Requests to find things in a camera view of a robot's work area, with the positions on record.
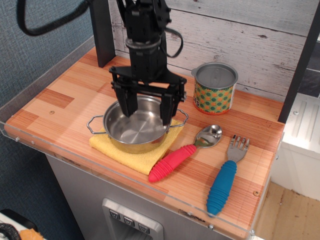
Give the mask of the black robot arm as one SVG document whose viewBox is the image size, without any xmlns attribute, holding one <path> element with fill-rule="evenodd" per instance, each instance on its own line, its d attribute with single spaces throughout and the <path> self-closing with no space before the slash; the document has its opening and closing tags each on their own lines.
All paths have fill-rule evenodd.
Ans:
<svg viewBox="0 0 320 240">
<path fill-rule="evenodd" d="M 113 66 L 109 71 L 122 113 L 130 117 L 137 111 L 138 94 L 159 97 L 160 118 L 166 126 L 186 99 L 187 80 L 167 68 L 166 33 L 179 38 L 181 34 L 167 27 L 171 10 L 164 0 L 119 0 L 117 5 L 127 32 L 130 66 Z"/>
</svg>

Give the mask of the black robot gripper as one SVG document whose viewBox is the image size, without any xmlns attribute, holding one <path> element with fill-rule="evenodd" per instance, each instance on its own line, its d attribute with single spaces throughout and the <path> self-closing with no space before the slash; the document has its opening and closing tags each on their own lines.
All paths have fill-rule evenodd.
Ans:
<svg viewBox="0 0 320 240">
<path fill-rule="evenodd" d="M 161 97 L 160 117 L 167 126 L 186 99 L 187 80 L 170 72 L 167 56 L 160 47 L 131 49 L 130 66 L 112 66 L 112 88 L 126 117 L 138 109 L 137 94 Z"/>
</svg>

